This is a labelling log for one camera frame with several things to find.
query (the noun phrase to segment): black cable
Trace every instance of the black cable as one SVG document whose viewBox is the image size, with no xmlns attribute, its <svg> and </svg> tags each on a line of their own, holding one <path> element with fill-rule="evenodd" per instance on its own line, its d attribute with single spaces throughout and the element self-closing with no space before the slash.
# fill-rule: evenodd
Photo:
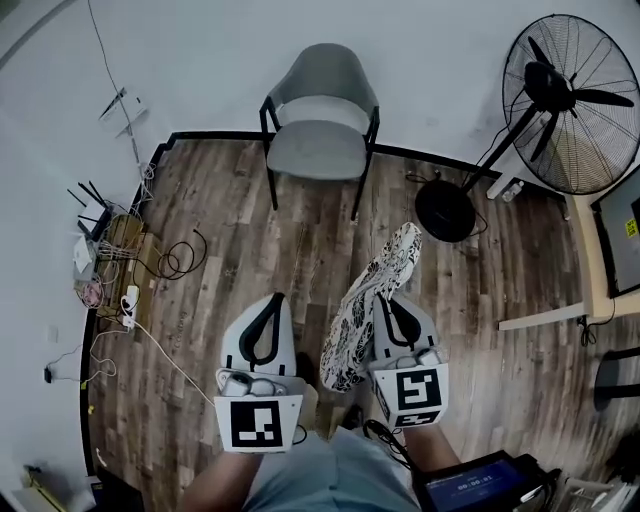
<svg viewBox="0 0 640 512">
<path fill-rule="evenodd" d="M 424 176 L 421 176 L 420 174 L 417 174 L 415 172 L 408 172 L 407 174 L 404 175 L 404 179 L 407 181 L 410 181 L 411 183 L 422 183 L 422 184 L 429 183 L 431 181 L 438 181 L 442 177 L 442 174 L 438 169 L 434 169 L 433 172 L 436 175 L 436 177 L 433 180 L 428 180 Z"/>
<path fill-rule="evenodd" d="M 83 345 L 83 343 L 80 343 L 80 345 L 78 345 L 75 349 L 73 349 L 71 352 L 65 352 L 64 354 L 62 354 L 58 359 L 56 359 L 55 361 L 51 361 L 49 363 L 47 363 L 45 366 L 51 366 L 53 364 L 56 364 L 58 361 L 60 361 L 62 358 L 70 356 L 72 354 L 75 354 L 78 349 Z"/>
<path fill-rule="evenodd" d="M 489 223 L 487 222 L 487 219 L 485 219 L 485 218 L 482 216 L 482 214 L 481 214 L 478 210 L 476 210 L 476 215 L 482 219 L 482 222 L 484 222 L 484 227 L 483 227 L 482 229 L 480 229 L 480 230 L 476 231 L 475 233 L 471 233 L 471 234 L 469 235 L 469 237 L 476 236 L 476 235 L 481 235 L 481 234 L 482 234 L 482 233 L 484 233 L 487 229 L 489 229 Z"/>
<path fill-rule="evenodd" d="M 402 456 L 403 460 L 389 454 L 389 456 L 396 462 L 402 464 L 410 471 L 413 471 L 415 473 L 420 472 L 420 469 L 415 465 L 413 460 L 411 460 L 411 457 L 409 457 L 409 452 L 407 452 L 407 449 L 398 442 L 398 440 L 393 436 L 389 429 L 382 423 L 376 420 L 367 420 L 365 421 L 362 429 L 366 437 L 368 437 L 369 439 L 373 439 L 369 434 L 369 431 L 371 431 L 378 436 L 378 439 L 380 439 L 380 441 L 389 446 L 389 449 L 392 453 L 396 453 Z"/>
<path fill-rule="evenodd" d="M 489 151 L 491 151 L 493 149 L 493 145 L 496 143 L 496 140 L 498 139 L 498 136 L 505 131 L 507 128 L 509 128 L 509 126 L 511 125 L 511 118 L 513 116 L 513 105 L 515 105 L 516 101 L 518 101 L 518 98 L 522 95 L 522 93 L 524 92 L 524 87 L 520 90 L 520 92 L 518 93 L 518 95 L 513 99 L 513 101 L 511 102 L 511 107 L 509 109 L 509 121 L 507 121 L 507 125 L 500 130 L 498 133 L 496 133 L 495 137 L 493 138 L 493 140 L 491 141 L 491 146 L 489 146 L 489 149 L 487 149 L 483 155 L 478 159 L 478 161 L 476 162 L 476 167 L 478 167 L 478 165 L 480 165 L 480 162 L 482 162 L 482 160 L 484 159 L 484 157 L 487 155 L 487 153 Z M 467 179 L 469 179 L 471 173 L 467 173 L 467 175 L 464 177 L 464 180 L 462 181 L 462 187 L 464 187 L 467 184 Z"/>
<path fill-rule="evenodd" d="M 110 325 L 107 325 L 107 327 L 103 329 L 100 326 L 100 320 L 109 320 L 111 322 L 117 323 L 117 324 L 121 325 L 122 327 L 124 327 L 124 324 L 118 318 L 120 316 L 120 310 L 121 309 L 122 309 L 121 307 L 118 307 L 118 311 L 114 315 L 97 315 L 98 321 L 96 322 L 96 331 L 98 331 L 98 334 L 101 334 L 101 333 L 103 333 L 105 331 L 108 331 L 109 328 L 111 327 Z"/>
<path fill-rule="evenodd" d="M 302 439 L 300 439 L 300 441 L 295 441 L 294 443 L 292 443 L 293 445 L 296 444 L 301 444 L 304 443 L 304 441 L 307 439 L 307 429 L 304 428 L 302 425 L 298 424 L 298 426 L 302 429 L 302 431 L 304 432 L 304 437 Z"/>
<path fill-rule="evenodd" d="M 200 266 L 202 266 L 202 264 L 204 263 L 204 260 L 207 259 L 207 252 L 209 250 L 207 241 L 205 240 L 204 236 L 202 236 L 200 231 L 198 231 L 197 229 L 194 229 L 193 232 L 200 237 L 200 239 L 202 240 L 202 243 L 204 244 L 204 251 L 202 253 L 202 257 L 200 258 L 198 263 L 196 263 L 195 265 L 194 265 L 195 254 L 196 254 L 195 249 L 189 242 L 185 242 L 185 241 L 181 241 L 173 244 L 166 253 L 161 254 L 160 259 L 158 260 L 158 268 L 156 270 L 150 269 L 147 266 L 147 264 L 139 258 L 110 258 L 109 260 L 105 260 L 105 261 L 134 261 L 135 262 L 134 268 L 133 268 L 134 273 L 135 273 L 135 265 L 140 263 L 144 268 L 146 268 L 149 271 L 149 273 L 151 273 L 153 276 L 159 279 L 167 279 L 168 281 L 177 281 L 178 279 L 182 279 L 187 274 L 190 274 L 191 272 L 196 271 L 198 268 L 200 268 Z M 185 270 L 180 269 L 180 267 L 182 266 L 180 259 L 175 254 L 173 254 L 173 251 L 181 245 L 186 246 L 191 251 L 191 261 L 189 262 L 189 265 Z M 177 266 L 174 266 L 171 263 L 172 261 L 171 258 L 173 258 L 177 262 Z M 162 267 L 164 265 L 167 265 L 169 267 L 169 269 L 172 272 L 171 274 L 168 274 L 162 270 Z"/>
<path fill-rule="evenodd" d="M 102 58 L 104 59 L 104 67 L 107 70 L 107 74 L 109 75 L 109 80 L 111 80 L 111 85 L 113 85 L 113 90 L 116 91 L 116 99 L 120 102 L 120 106 L 122 107 L 122 111 L 124 112 L 125 117 L 127 118 L 127 132 L 131 136 L 131 147 L 133 148 L 133 155 L 136 158 L 136 163 L 140 165 L 140 157 L 138 156 L 138 145 L 136 144 L 136 140 L 133 137 L 133 127 L 131 126 L 131 119 L 129 119 L 129 114 L 127 113 L 127 109 L 124 108 L 124 103 L 122 103 L 122 97 L 120 96 L 120 89 L 116 85 L 113 76 L 111 75 L 111 70 L 109 69 L 109 62 L 107 60 L 107 53 L 104 50 L 104 45 L 102 44 L 102 38 L 100 37 L 100 31 L 98 30 L 98 25 L 96 24 L 96 19 L 93 16 L 93 9 L 91 7 L 91 0 L 87 0 L 87 4 L 89 5 L 89 14 L 91 15 L 91 21 L 93 22 L 93 28 L 96 32 L 96 36 L 98 37 L 98 43 L 100 43 L 100 50 L 102 51 Z"/>
<path fill-rule="evenodd" d="M 613 312 L 611 313 L 611 316 L 608 320 L 605 320 L 604 322 L 594 322 L 592 324 L 588 324 L 587 315 L 583 315 L 578 318 L 578 325 L 582 326 L 582 332 L 580 333 L 580 345 L 582 345 L 583 347 L 586 347 L 588 345 L 595 345 L 598 342 L 598 339 L 596 338 L 596 335 L 591 332 L 591 327 L 593 327 L 594 325 L 606 325 L 611 322 L 611 320 L 613 320 L 614 316 L 616 316 L 616 299 L 613 299 Z"/>
</svg>

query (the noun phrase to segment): fan stand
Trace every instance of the fan stand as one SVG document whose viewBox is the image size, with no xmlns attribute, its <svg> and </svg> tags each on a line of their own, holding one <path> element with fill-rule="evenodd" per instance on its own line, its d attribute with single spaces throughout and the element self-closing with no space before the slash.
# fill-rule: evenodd
<svg viewBox="0 0 640 512">
<path fill-rule="evenodd" d="M 443 242 L 456 243 L 471 234 L 476 225 L 476 210 L 467 194 L 524 131 L 536 112 L 538 108 L 532 104 L 464 187 L 434 180 L 420 189 L 416 195 L 416 213 L 430 235 Z"/>
</svg>

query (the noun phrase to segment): wooden floor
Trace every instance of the wooden floor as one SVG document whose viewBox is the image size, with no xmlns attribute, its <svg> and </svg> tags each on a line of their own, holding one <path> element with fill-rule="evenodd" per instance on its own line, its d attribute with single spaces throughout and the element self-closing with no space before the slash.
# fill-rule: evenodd
<svg viewBox="0 0 640 512">
<path fill-rule="evenodd" d="M 198 256 L 194 228 L 208 242 L 206 265 L 156 288 L 151 330 L 209 396 L 216 392 L 225 328 L 276 290 L 291 303 L 297 348 L 317 362 L 349 284 L 396 228 L 417 223 L 419 185 L 404 174 L 433 177 L 429 164 L 376 155 L 359 220 L 351 223 L 355 184 L 280 177 L 274 212 L 264 165 L 256 142 L 178 142 L 163 158 L 155 200 L 144 212 L 165 249 L 187 240 Z M 444 179 L 463 177 L 442 171 Z M 588 348 L 580 346 L 573 322 L 498 332 L 499 320 L 581 296 L 564 206 L 527 189 L 510 204 L 488 201 L 490 184 L 482 180 L 473 192 L 487 231 L 456 245 L 424 233 L 407 286 L 449 352 L 445 432 L 465 460 L 503 448 L 529 452 L 548 469 L 597 477 L 640 413 L 640 399 L 594 411 L 598 357 L 637 345 L 640 321 L 628 317 L 597 328 L 598 344 Z M 142 491 L 147 510 L 174 510 L 181 489 L 220 449 L 214 411 L 143 334 L 103 338 L 95 352 L 112 358 L 118 374 L 90 384 L 92 445 L 110 471 Z M 344 400 L 321 393 L 320 431 L 328 428 L 334 403 Z"/>
</svg>

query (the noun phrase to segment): fan base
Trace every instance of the fan base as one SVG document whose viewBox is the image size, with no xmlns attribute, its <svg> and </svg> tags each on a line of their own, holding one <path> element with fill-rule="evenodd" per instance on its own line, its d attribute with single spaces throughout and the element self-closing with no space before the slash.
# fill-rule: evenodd
<svg viewBox="0 0 640 512">
<path fill-rule="evenodd" d="M 476 210 L 460 187 L 430 181 L 416 195 L 416 213 L 427 232 L 443 242 L 467 238 L 476 225 Z"/>
</svg>

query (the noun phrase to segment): electric fan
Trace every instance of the electric fan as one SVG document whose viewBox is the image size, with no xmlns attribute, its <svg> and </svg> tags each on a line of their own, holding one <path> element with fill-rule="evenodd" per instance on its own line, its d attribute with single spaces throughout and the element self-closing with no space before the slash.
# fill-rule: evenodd
<svg viewBox="0 0 640 512">
<path fill-rule="evenodd" d="M 529 25 L 511 47 L 502 84 L 504 140 L 462 188 L 436 180 L 416 196 L 420 222 L 445 242 L 471 234 L 467 193 L 512 143 L 540 181 L 566 194 L 609 187 L 638 150 L 638 81 L 618 45 L 586 20 L 554 14 Z"/>
</svg>

